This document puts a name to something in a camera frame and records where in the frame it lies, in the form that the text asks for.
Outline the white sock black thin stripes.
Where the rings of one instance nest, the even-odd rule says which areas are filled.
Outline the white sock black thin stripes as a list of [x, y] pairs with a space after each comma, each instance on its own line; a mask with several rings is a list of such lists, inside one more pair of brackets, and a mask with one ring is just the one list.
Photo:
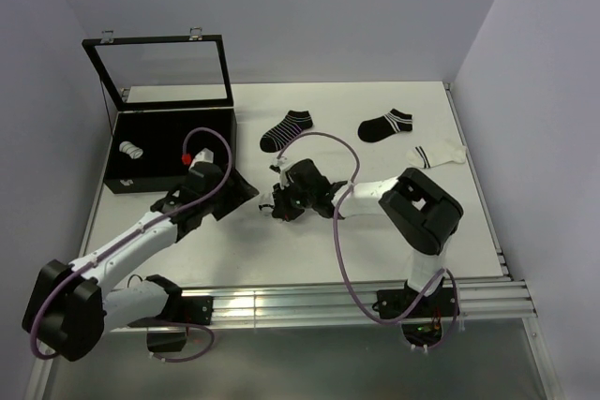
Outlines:
[[143, 156], [143, 149], [130, 141], [122, 141], [118, 146], [118, 150], [131, 159], [139, 159]]

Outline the black white-striped sock white toe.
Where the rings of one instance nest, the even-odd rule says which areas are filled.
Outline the black white-striped sock white toe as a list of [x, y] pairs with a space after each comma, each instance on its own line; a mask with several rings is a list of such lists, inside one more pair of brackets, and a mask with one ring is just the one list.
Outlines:
[[278, 193], [261, 194], [258, 208], [263, 215], [268, 215], [279, 220], [282, 219], [282, 201]]

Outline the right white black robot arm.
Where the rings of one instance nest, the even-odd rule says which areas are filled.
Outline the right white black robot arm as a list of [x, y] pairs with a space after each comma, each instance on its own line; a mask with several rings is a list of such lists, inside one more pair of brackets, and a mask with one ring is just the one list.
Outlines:
[[412, 248], [406, 305], [424, 316], [438, 301], [435, 290], [448, 240], [464, 215], [461, 204], [417, 168], [385, 180], [330, 182], [308, 158], [270, 166], [279, 176], [273, 186], [271, 216], [294, 221], [307, 210], [326, 219], [386, 215]]

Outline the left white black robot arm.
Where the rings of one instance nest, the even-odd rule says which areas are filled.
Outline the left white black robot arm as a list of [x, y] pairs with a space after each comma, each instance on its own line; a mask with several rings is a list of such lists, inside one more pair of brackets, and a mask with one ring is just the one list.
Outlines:
[[154, 202], [132, 227], [70, 263], [53, 259], [39, 271], [22, 328], [41, 360], [70, 362], [88, 354], [107, 332], [139, 320], [172, 324], [183, 312], [181, 288], [161, 275], [117, 284], [158, 252], [182, 241], [211, 215], [220, 220], [258, 190], [235, 169], [197, 162], [183, 183]]

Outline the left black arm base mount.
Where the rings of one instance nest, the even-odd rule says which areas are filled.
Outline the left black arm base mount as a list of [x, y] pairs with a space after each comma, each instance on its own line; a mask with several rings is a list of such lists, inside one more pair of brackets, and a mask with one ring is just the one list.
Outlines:
[[[158, 316], [146, 320], [147, 328], [171, 327], [179, 328], [179, 332], [148, 332], [146, 347], [153, 355], [160, 355], [165, 360], [191, 361], [203, 356], [214, 346], [216, 337], [208, 328], [211, 324], [214, 306], [212, 296], [182, 297], [179, 305], [168, 317]], [[167, 353], [179, 353], [191, 341], [192, 331], [202, 331], [207, 335], [207, 342], [197, 353], [187, 357], [168, 357]]]

